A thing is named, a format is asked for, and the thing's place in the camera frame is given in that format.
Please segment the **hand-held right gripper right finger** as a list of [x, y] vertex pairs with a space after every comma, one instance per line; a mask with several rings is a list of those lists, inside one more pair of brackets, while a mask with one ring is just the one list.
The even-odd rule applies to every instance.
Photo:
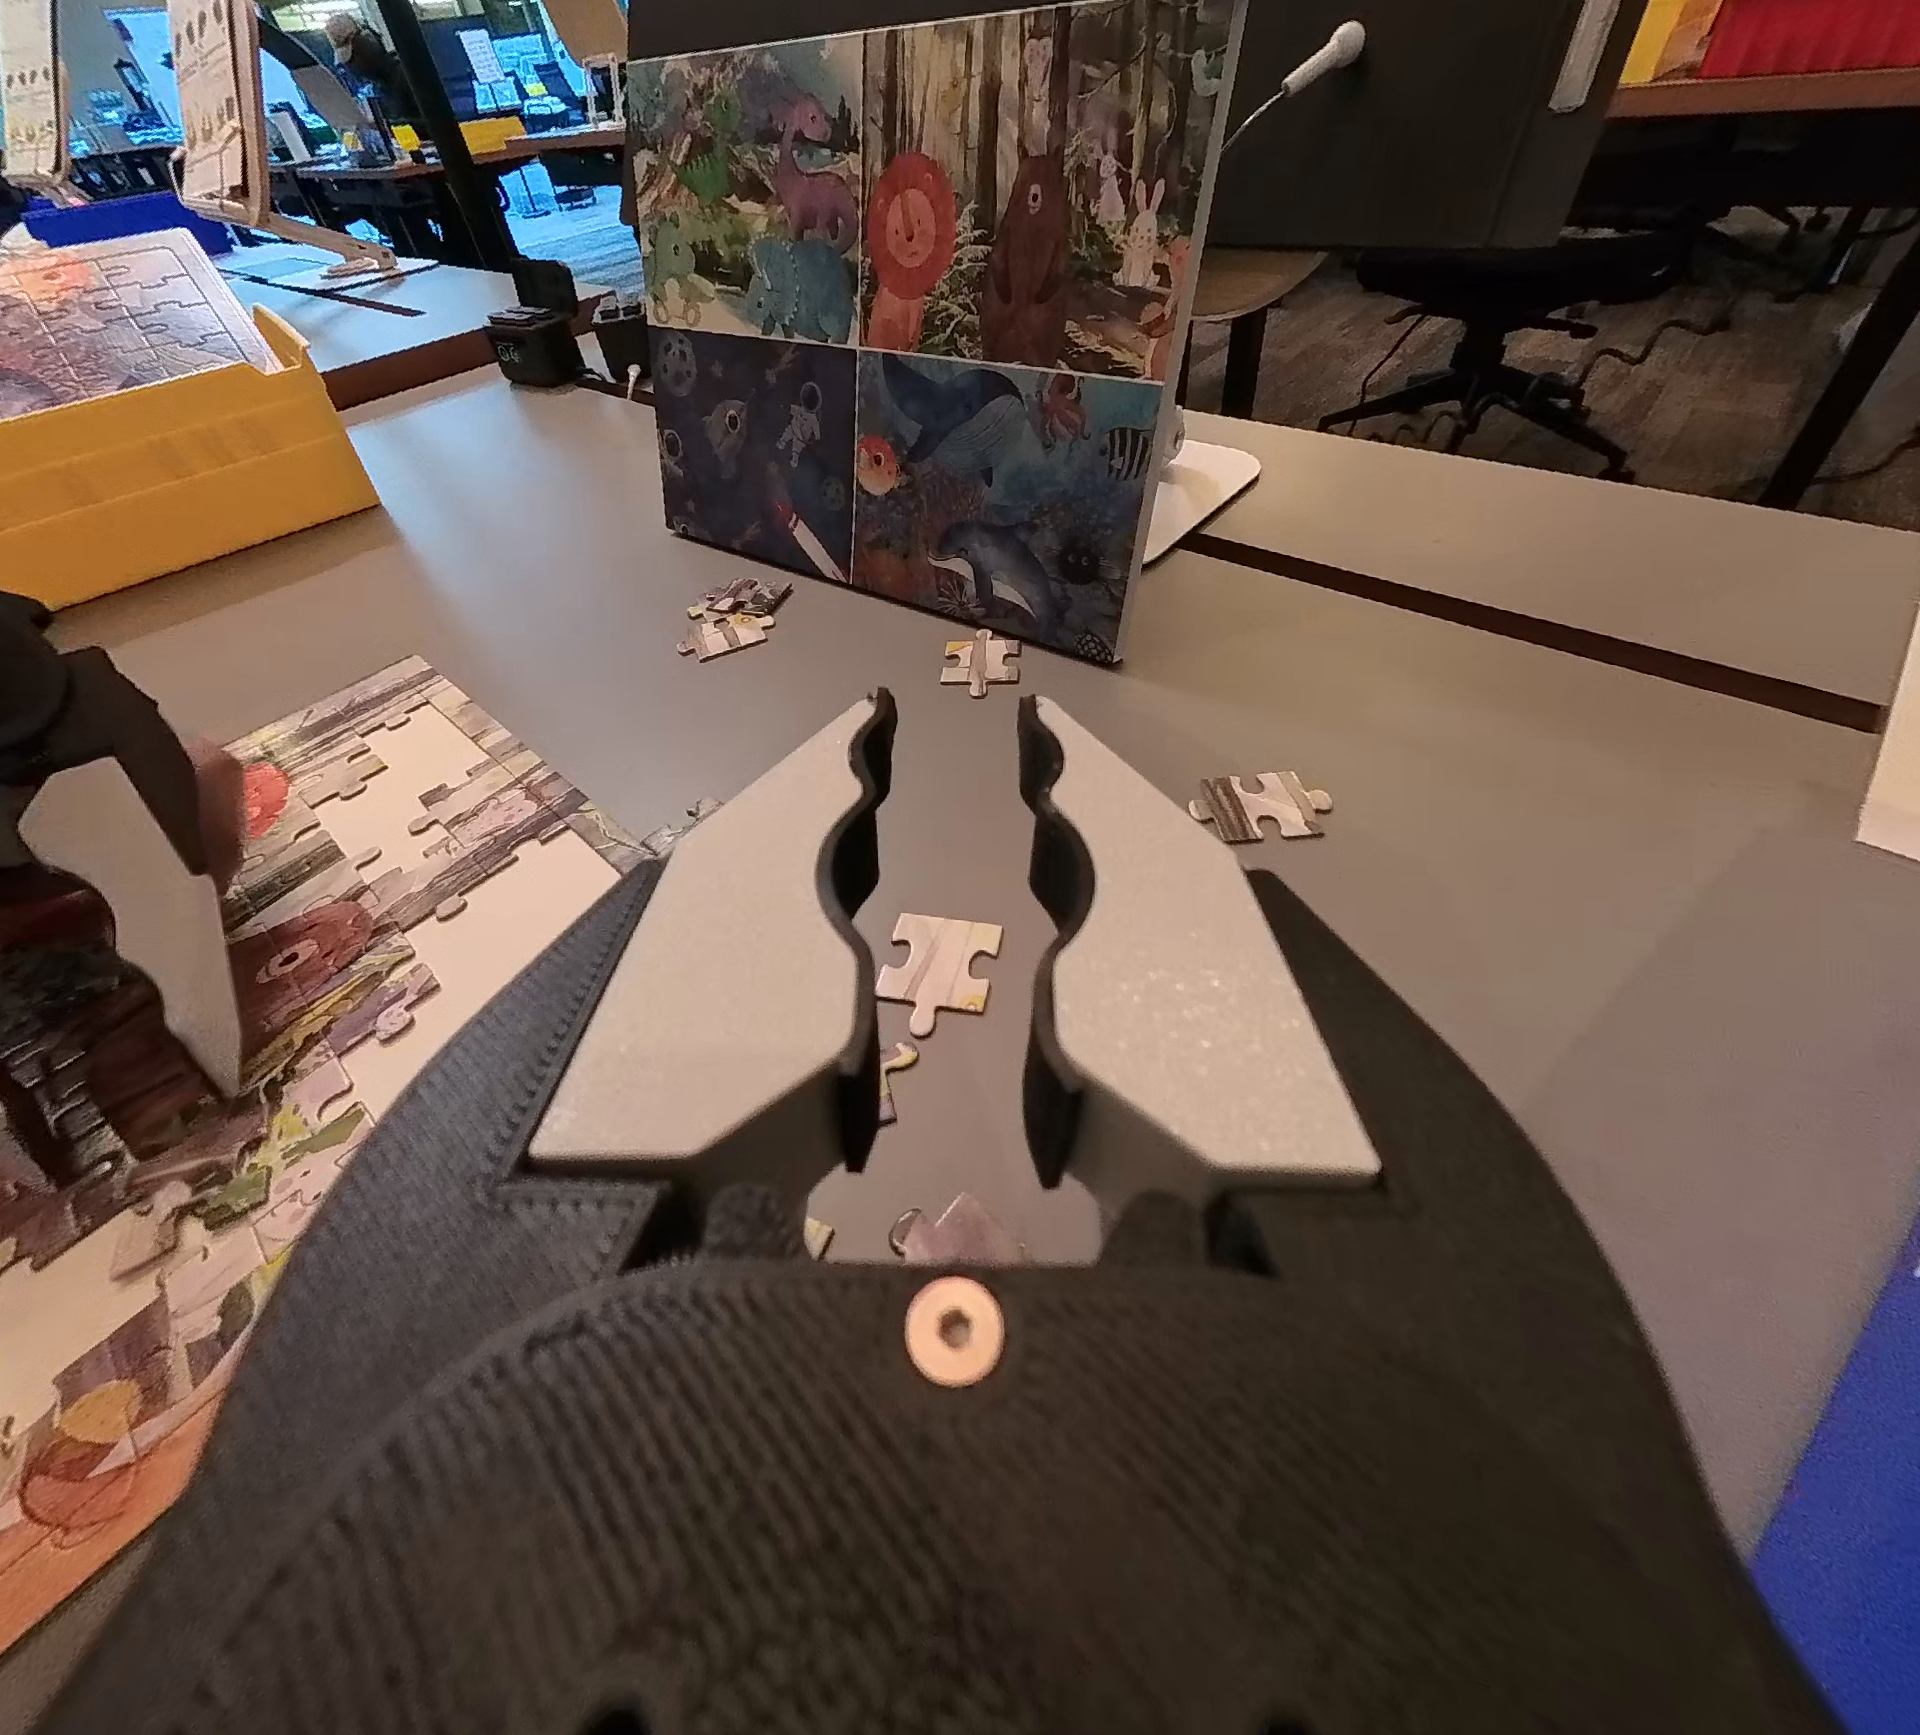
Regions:
[[1045, 1189], [1222, 1198], [1380, 1180], [1246, 871], [1057, 700], [1017, 707], [1036, 965], [1023, 1129]]

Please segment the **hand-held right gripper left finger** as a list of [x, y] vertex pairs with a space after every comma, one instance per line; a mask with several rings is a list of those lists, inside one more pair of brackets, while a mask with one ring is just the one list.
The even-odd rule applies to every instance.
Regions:
[[530, 1140], [536, 1170], [807, 1195], [879, 1135], [878, 886], [898, 704], [832, 718], [667, 859]]

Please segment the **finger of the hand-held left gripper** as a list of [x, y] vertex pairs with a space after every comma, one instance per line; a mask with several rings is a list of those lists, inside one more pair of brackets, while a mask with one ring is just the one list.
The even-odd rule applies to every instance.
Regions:
[[180, 856], [125, 767], [103, 757], [47, 776], [16, 828], [31, 856], [105, 897], [112, 947], [157, 987], [165, 1024], [213, 1086], [236, 1097], [243, 1023], [224, 894]]

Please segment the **partly assembled jigsaw puzzle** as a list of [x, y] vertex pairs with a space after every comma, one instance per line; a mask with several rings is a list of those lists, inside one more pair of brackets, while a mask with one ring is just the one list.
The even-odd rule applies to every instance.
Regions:
[[404, 1086], [641, 859], [407, 658], [231, 744], [236, 1097], [74, 927], [6, 913], [2, 1646], [175, 1503], [294, 1247]]

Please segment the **person's left hand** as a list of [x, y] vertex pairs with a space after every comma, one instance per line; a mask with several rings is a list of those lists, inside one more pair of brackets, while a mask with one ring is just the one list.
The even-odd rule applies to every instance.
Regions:
[[205, 873], [217, 891], [226, 891], [243, 866], [247, 830], [245, 767], [226, 745], [208, 740], [183, 742], [195, 776], [199, 819], [205, 843]]

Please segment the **grey white jigsaw piece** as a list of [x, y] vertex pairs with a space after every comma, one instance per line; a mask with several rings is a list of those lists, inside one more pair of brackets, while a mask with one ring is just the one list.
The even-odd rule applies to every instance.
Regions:
[[1186, 812], [1218, 842], [1240, 848], [1261, 843], [1266, 831], [1312, 838], [1331, 812], [1331, 792], [1305, 784], [1298, 772], [1228, 774], [1200, 782]]

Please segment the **yellow plastic bin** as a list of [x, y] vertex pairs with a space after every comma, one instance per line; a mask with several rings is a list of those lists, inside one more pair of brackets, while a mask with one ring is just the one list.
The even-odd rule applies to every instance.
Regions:
[[308, 340], [2, 425], [2, 589], [59, 613], [380, 507]]

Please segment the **purple grey jigsaw piece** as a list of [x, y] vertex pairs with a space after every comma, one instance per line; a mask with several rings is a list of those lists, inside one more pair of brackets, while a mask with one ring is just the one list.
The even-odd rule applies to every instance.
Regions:
[[912, 1267], [1017, 1267], [1026, 1247], [975, 1195], [955, 1195], [939, 1214], [916, 1205], [887, 1234], [897, 1259]]

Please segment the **finished jigsaw puzzle board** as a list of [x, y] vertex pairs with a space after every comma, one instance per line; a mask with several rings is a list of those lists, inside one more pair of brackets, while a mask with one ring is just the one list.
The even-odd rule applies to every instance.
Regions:
[[282, 357], [189, 232], [2, 252], [2, 417]]

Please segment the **blue plastic bin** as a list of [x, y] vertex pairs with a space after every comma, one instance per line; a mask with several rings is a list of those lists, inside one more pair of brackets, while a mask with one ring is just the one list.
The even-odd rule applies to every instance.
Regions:
[[1908, 1233], [1751, 1561], [1853, 1733], [1917, 1731], [1917, 1233]]
[[74, 207], [33, 199], [25, 213], [25, 228], [47, 249], [183, 232], [211, 259], [233, 252], [233, 237], [224, 221], [186, 209], [170, 191], [84, 201]]

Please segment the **white flat stand base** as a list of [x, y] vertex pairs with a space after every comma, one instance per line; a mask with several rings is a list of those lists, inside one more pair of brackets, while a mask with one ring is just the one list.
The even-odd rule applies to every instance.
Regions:
[[1191, 421], [1186, 411], [1175, 411], [1171, 451], [1150, 496], [1142, 570], [1159, 564], [1261, 480], [1259, 452], [1211, 440]]

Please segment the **black battery charger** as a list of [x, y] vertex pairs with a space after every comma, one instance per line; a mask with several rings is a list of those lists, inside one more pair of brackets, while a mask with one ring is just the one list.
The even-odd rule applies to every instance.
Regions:
[[580, 286], [561, 259], [515, 257], [515, 306], [489, 314], [483, 337], [511, 387], [555, 390], [589, 375], [580, 347]]

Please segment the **small wooden display stand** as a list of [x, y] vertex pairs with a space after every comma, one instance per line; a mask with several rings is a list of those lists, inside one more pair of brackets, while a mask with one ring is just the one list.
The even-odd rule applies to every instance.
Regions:
[[2, 123], [13, 183], [59, 199], [69, 152], [58, 0], [2, 0]]

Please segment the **large wooden display stand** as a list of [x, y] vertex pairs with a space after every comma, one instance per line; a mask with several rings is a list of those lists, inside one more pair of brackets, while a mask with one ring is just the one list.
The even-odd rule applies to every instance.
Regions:
[[331, 257], [325, 277], [398, 277], [390, 249], [283, 218], [272, 199], [252, 0], [168, 0], [182, 110], [177, 194], [189, 213]]

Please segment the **white paper sheet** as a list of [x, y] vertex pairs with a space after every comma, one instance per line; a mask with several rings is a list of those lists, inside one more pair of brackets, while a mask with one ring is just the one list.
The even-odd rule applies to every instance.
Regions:
[[1917, 862], [1917, 632], [1885, 711], [1878, 763], [1859, 812], [1859, 843]]

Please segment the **round wooden stool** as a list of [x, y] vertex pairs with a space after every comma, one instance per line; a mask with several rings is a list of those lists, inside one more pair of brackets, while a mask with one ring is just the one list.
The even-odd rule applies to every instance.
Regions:
[[1328, 259], [1324, 251], [1207, 249], [1191, 295], [1191, 328], [1179, 381], [1191, 384], [1199, 328], [1228, 328], [1218, 415], [1252, 420], [1261, 381], [1268, 314], [1284, 306]]

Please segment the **illustrated puzzle box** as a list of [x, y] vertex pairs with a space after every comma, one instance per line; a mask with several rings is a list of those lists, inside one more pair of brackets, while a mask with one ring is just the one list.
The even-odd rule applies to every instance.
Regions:
[[629, 59], [667, 532], [1117, 668], [1249, 2]]

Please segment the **black office chair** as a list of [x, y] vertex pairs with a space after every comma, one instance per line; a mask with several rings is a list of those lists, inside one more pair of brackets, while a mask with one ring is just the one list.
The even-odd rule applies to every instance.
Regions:
[[1689, 266], [1689, 241], [1677, 232], [1573, 237], [1521, 251], [1364, 251], [1356, 281], [1366, 293], [1396, 297], [1400, 319], [1460, 324], [1448, 365], [1374, 401], [1335, 411], [1322, 432], [1456, 405], [1448, 451], [1477, 432], [1492, 408], [1597, 452], [1602, 476], [1633, 482], [1628, 451], [1592, 426], [1579, 380], [1529, 372], [1505, 361], [1517, 332], [1589, 339], [1597, 328], [1573, 318], [1577, 306], [1635, 306], [1660, 297]]

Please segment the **white gooseneck microphone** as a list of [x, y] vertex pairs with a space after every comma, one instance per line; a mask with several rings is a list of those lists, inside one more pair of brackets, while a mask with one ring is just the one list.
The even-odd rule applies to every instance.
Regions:
[[1279, 88], [1269, 98], [1249, 110], [1241, 121], [1224, 135], [1222, 154], [1244, 139], [1261, 119], [1277, 110], [1284, 101], [1297, 101], [1319, 81], [1356, 66], [1368, 46], [1368, 29], [1360, 19], [1341, 22], [1331, 36], [1315, 47], [1311, 57], [1287, 72]]

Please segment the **wooden shelf table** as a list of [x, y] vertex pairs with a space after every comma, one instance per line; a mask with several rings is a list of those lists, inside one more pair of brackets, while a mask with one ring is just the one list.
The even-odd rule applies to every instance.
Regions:
[[[1676, 78], [1623, 83], [1606, 121], [1660, 119], [1783, 119], [1783, 117], [1889, 117], [1916, 115], [1917, 66], [1822, 70], [1733, 78]], [[1897, 264], [1883, 293], [1865, 311], [1832, 380], [1816, 398], [1803, 426], [1759, 490], [1759, 505], [1793, 510], [1830, 480], [1828, 461], [1859, 408], [1901, 347], [1917, 312], [1916, 249]]]

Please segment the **red storage bin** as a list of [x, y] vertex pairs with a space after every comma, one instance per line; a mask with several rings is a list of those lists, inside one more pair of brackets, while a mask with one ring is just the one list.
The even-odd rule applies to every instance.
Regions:
[[1703, 81], [1917, 66], [1917, 0], [1721, 0]]

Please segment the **black metal post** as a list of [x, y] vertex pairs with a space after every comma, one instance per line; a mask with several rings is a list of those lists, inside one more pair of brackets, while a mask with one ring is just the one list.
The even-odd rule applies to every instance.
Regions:
[[369, 5], [382, 19], [382, 34], [394, 44], [394, 57], [419, 110], [415, 126], [444, 166], [446, 191], [468, 233], [470, 264], [492, 272], [513, 269], [518, 244], [498, 204], [494, 176], [473, 160], [413, 0], [369, 0]]

